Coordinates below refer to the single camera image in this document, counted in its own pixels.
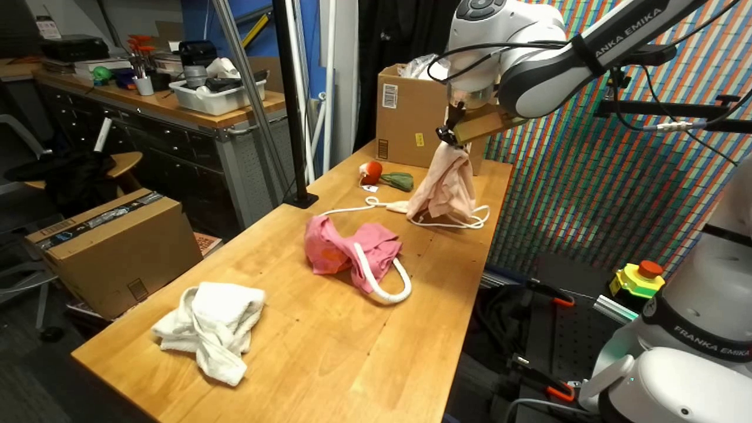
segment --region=cabinet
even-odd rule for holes
[[[41,96],[63,146],[94,148],[103,118],[113,118],[106,150],[142,150],[144,159],[134,170],[142,186],[178,200],[196,231],[228,238],[243,227],[212,131],[169,124],[46,85]]]

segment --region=box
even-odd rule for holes
[[[197,90],[187,88],[187,79],[178,79],[173,83],[169,90],[177,93],[178,105],[207,116],[225,116],[250,104],[250,93],[243,88],[200,93]],[[257,91],[259,99],[267,99],[267,79],[257,79]]]
[[[399,65],[379,72],[377,139],[379,156],[390,163],[427,168],[440,146],[437,128],[445,124],[450,91],[433,79],[399,75]],[[471,150],[473,175],[485,159],[485,140]]]
[[[145,189],[26,240],[46,251],[62,285],[106,319],[203,259],[181,204]]]

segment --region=white towel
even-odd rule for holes
[[[203,283],[184,291],[178,307],[167,313],[154,333],[162,351],[196,353],[210,379],[238,385],[247,372],[239,356],[251,346],[263,301],[261,289]]]

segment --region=cable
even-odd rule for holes
[[[577,406],[567,406],[567,404],[557,404],[557,403],[545,403],[545,400],[537,400],[537,397],[518,397],[516,403],[511,403],[511,406],[503,411],[503,423],[513,423],[516,410],[518,406],[539,406],[539,410],[557,410],[557,411],[567,411],[567,414],[577,414],[577,415],[592,415],[585,410],[577,410]]]
[[[709,122],[700,124],[700,129],[727,121],[727,118],[733,116],[739,109],[742,109],[742,105],[751,102],[751,96],[752,96],[752,90],[751,90],[740,102],[737,102],[733,109],[729,109],[729,111],[725,111],[721,116],[712,118]]]
[[[621,112],[621,99],[619,99],[619,88],[621,88],[621,70],[611,70],[611,96],[614,96],[614,112],[619,118],[621,124],[630,128],[632,131],[658,131],[658,128],[638,128],[632,122],[626,121],[626,116]]]
[[[643,68],[643,72],[644,72],[644,78],[647,78],[647,83],[648,83],[648,91],[652,91],[654,102],[662,109],[662,112],[665,112],[672,122],[678,122],[678,118],[675,118],[675,116],[662,105],[662,102],[658,99],[658,91],[657,91],[652,70],[648,70],[644,63],[643,63],[639,68]],[[691,129],[684,129],[684,135],[687,135],[688,139],[693,139],[695,143],[706,146],[708,150],[718,152],[719,157],[725,157],[725,159],[731,163],[733,168],[739,164],[737,159],[731,159],[731,157],[729,157],[727,152],[721,152],[719,148],[706,143],[706,140],[704,140],[700,137],[695,137]]]
[[[565,39],[534,39],[534,43],[479,43],[479,45],[466,45],[466,48],[456,48],[456,50],[447,50],[442,55],[437,55],[427,65],[425,65],[425,72],[430,79],[440,83],[440,85],[447,85],[450,79],[464,75],[464,72],[471,72],[473,68],[477,68],[479,63],[489,62],[494,55],[502,55],[503,50],[561,50],[567,48],[570,43]],[[460,55],[460,52],[476,52],[476,50],[502,50],[502,52],[494,52],[494,55],[485,55],[483,58],[473,62],[471,65],[456,70],[455,75],[450,78],[436,78],[430,72],[430,68],[451,57],[451,55]]]
[[[681,43],[687,43],[688,37],[698,36],[700,31],[706,31],[709,24],[715,24],[719,17],[725,17],[731,7],[737,7],[739,0],[729,3],[721,12],[718,12],[712,18],[704,22],[698,28],[684,32],[681,37],[672,39],[667,48],[678,48]]]

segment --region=pink handbag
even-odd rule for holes
[[[384,226],[364,224],[353,238],[338,236],[330,216],[312,216],[305,226],[305,262],[318,276],[337,276],[351,270],[351,283],[371,301],[390,305],[402,304],[411,293],[411,279],[398,253],[402,242]],[[398,269],[405,289],[389,293],[379,279]]]

